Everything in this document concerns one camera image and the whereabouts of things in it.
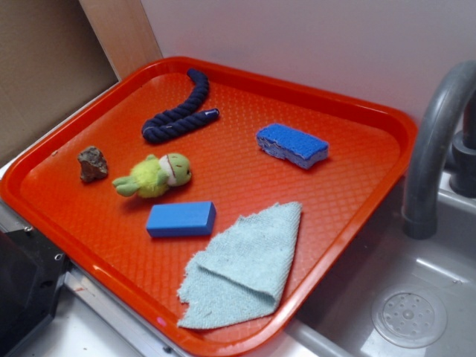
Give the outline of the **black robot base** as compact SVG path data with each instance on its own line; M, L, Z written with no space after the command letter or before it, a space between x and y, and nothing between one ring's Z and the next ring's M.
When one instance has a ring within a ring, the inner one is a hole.
M12 356L55 317L69 266L35 228L1 233L1 355Z

